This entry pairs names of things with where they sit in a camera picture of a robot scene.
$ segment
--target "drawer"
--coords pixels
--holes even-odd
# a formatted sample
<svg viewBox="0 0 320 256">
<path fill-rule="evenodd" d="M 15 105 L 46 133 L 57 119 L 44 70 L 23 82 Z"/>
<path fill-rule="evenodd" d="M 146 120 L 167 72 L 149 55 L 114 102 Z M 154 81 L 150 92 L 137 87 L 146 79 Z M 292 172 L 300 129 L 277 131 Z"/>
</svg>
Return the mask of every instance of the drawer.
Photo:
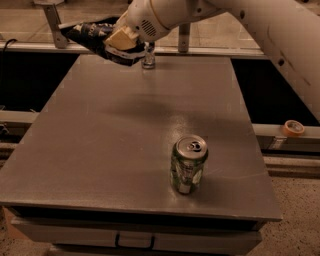
<svg viewBox="0 0 320 256">
<path fill-rule="evenodd" d="M 206 232 L 145 232 L 145 228 L 94 221 L 15 217 L 12 225 L 36 242 L 86 245 L 113 249 L 189 252 L 208 254 L 246 254 L 260 241 L 259 232 L 210 230 Z"/>
</svg>

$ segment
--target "cable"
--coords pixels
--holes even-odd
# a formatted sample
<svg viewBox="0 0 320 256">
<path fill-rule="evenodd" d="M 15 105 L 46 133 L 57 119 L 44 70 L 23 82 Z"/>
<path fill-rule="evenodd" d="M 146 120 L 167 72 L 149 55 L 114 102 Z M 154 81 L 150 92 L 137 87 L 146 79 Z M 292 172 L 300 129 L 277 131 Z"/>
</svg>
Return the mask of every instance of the cable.
<svg viewBox="0 0 320 256">
<path fill-rule="evenodd" d="M 14 43 L 14 42 L 17 42 L 18 40 L 17 39 L 15 39 L 15 38 L 12 38 L 12 39 L 9 39 L 6 43 L 5 43 L 5 45 L 4 45 L 4 47 L 3 47 L 3 49 L 2 49 L 2 56 L 1 56 L 1 63 L 0 63 L 0 87 L 2 86 L 2 80 L 3 80 L 3 69 L 4 69 L 4 53 L 5 53 L 5 51 L 7 50 L 7 48 L 8 48 L 8 46 L 9 46 L 9 44 L 11 44 L 11 43 Z"/>
</svg>

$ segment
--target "tape roll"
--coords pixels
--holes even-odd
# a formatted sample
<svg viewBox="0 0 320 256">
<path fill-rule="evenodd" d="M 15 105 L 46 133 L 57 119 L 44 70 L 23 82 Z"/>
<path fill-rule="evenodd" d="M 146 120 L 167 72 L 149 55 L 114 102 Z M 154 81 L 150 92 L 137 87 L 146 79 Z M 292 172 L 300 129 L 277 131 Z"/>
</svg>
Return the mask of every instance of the tape roll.
<svg viewBox="0 0 320 256">
<path fill-rule="evenodd" d="M 283 133 L 288 137 L 298 137 L 304 133 L 304 126 L 295 120 L 288 120 L 283 125 Z"/>
</svg>

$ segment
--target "can label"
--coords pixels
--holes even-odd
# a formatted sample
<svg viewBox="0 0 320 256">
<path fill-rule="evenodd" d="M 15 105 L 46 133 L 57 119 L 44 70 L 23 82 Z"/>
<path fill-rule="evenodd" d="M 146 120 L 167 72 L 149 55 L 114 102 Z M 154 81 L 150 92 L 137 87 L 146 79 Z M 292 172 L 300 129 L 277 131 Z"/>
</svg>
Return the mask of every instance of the can label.
<svg viewBox="0 0 320 256">
<path fill-rule="evenodd" d="M 172 186 L 182 194 L 194 191 L 200 184 L 207 157 L 207 144 L 201 137 L 188 135 L 178 140 L 171 156 Z"/>
</svg>

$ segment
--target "floor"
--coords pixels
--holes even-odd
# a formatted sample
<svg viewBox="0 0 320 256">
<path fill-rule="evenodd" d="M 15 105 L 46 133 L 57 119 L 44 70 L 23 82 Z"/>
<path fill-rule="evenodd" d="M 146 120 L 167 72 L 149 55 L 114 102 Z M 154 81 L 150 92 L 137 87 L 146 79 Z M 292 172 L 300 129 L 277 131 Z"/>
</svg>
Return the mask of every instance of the floor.
<svg viewBox="0 0 320 256">
<path fill-rule="evenodd" d="M 319 0 L 310 0 L 306 6 L 320 14 Z M 126 8 L 127 0 L 68 0 L 58 6 L 58 11 L 62 22 L 69 22 L 121 14 Z M 177 30 L 172 31 L 158 46 L 176 46 L 177 34 Z M 193 24 L 191 35 L 192 47 L 258 48 L 228 14 Z M 21 42 L 52 42 L 43 10 L 30 0 L 0 1 L 0 41 L 10 38 Z M 283 221 L 265 225 L 261 230 L 262 243 L 248 255 L 320 256 L 320 179 L 276 175 L 271 179 Z M 48 247 L 48 244 L 9 238 L 0 211 L 0 256 L 45 256 Z"/>
</svg>

